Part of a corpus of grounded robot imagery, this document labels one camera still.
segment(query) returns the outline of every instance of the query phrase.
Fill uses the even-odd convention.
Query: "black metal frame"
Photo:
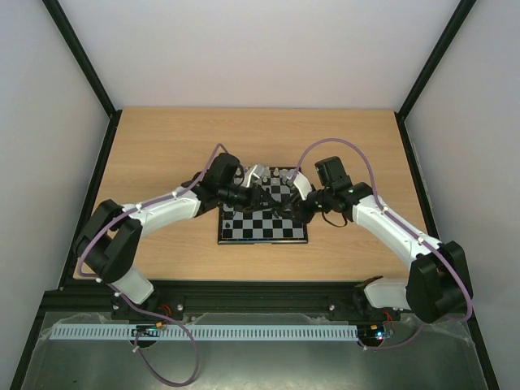
[[[62,7],[57,0],[42,0],[50,15],[56,23],[63,38],[68,44],[76,61],[79,63],[87,80],[96,93],[100,103],[110,118],[106,130],[105,139],[99,153],[96,167],[90,181],[89,190],[84,200],[80,218],[74,234],[74,242],[80,229],[84,226],[88,217],[93,212],[94,202],[102,181],[103,172],[110,155],[112,142],[121,117],[122,111],[116,110],[106,90],[89,61],[77,35],[69,23]],[[432,236],[438,236],[431,206],[424,188],[423,180],[409,134],[406,130],[405,119],[410,113],[420,93],[423,91],[431,75],[448,49],[451,41],[462,26],[476,0],[461,0],[452,18],[448,22],[439,41],[435,45],[424,68],[410,90],[402,108],[396,113],[396,122],[401,134],[403,147],[408,160],[410,172],[414,180],[415,190],[418,194],[422,216],[427,226],[427,231]],[[32,356],[33,348],[37,342],[43,318],[46,312],[52,311],[84,311],[84,312],[107,312],[111,311],[112,291],[103,285],[88,280],[75,280],[72,278],[76,259],[72,254],[72,246],[69,250],[59,289],[44,294],[40,308],[29,333],[22,358],[19,361],[11,389],[21,388],[28,364]],[[345,298],[346,291],[352,291],[357,282],[176,282],[176,281],[154,281],[161,291],[175,294],[184,303],[185,312],[204,313],[208,311],[235,311],[235,312],[257,312],[257,313],[279,313],[297,312],[304,314],[328,313],[333,319],[342,319],[342,310],[329,308],[335,306]],[[484,377],[490,389],[498,389],[495,374],[489,361],[482,335],[479,330],[476,317],[468,321],[471,336],[477,347],[477,353]]]

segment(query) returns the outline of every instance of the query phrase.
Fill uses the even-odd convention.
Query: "white panel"
[[[2,2],[0,37],[0,388],[9,388],[41,296],[56,288],[107,119],[41,1]]]
[[[62,0],[117,107],[399,109],[457,0]]]
[[[444,240],[465,249],[500,388],[518,388],[520,2],[477,2],[408,120]]]

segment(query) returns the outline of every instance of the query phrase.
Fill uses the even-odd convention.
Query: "wooden table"
[[[379,194],[424,229],[394,114],[390,110],[136,108],[123,110],[97,204],[136,203],[167,193],[200,171],[222,142],[243,165],[296,165],[325,137],[352,141],[369,158]],[[314,149],[302,170],[319,184],[314,163],[337,155],[353,182],[369,182],[362,160],[341,144]],[[406,277],[405,266],[363,228],[335,228],[317,215],[307,245],[217,245],[218,211],[185,220],[141,240],[135,264],[150,279],[365,280]],[[330,215],[339,223],[340,215]]]

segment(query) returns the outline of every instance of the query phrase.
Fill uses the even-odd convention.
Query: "chessboard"
[[[291,197],[291,188],[286,183],[286,175],[294,167],[266,167],[262,176],[262,187],[271,193],[273,199],[285,202]],[[242,181],[243,173],[237,171],[235,183]],[[219,208],[219,244],[292,243],[309,242],[307,226],[290,219],[273,215],[271,210],[241,213],[228,205]]]

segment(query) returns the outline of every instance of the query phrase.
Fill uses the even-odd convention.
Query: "vertical black post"
[[[78,62],[83,71],[85,77],[90,83],[90,86],[96,93],[99,102],[105,109],[106,114],[109,118],[115,114],[115,107],[112,104],[111,99],[108,97],[103,84],[99,80],[98,74],[94,70],[92,63],[87,57],[83,46],[80,43],[74,29],[71,26],[71,23],[68,21],[65,12],[63,12],[63,8],[59,5],[58,0],[42,0],[45,6],[47,7],[47,11],[50,13],[50,16],[56,23],[59,31],[62,33],[63,39],[67,43],[69,49],[71,50],[74,58]]]
[[[419,73],[419,76],[414,83],[414,86],[409,91],[405,102],[399,110],[399,120],[405,120],[410,111],[412,111],[412,108],[419,98],[419,95],[423,91],[424,87],[426,87],[426,84],[430,80],[431,75],[433,75],[437,65],[439,65],[440,60],[444,56],[444,53],[446,53],[446,50],[452,43],[453,38],[457,35],[459,28],[464,23],[464,20],[466,20],[466,17],[470,13],[471,8],[473,8],[473,5],[476,3],[476,1],[477,0],[461,0],[458,3],[458,6],[453,12],[451,19],[440,35],[440,38],[433,48],[430,57],[428,57],[428,60],[424,64],[421,73]]]

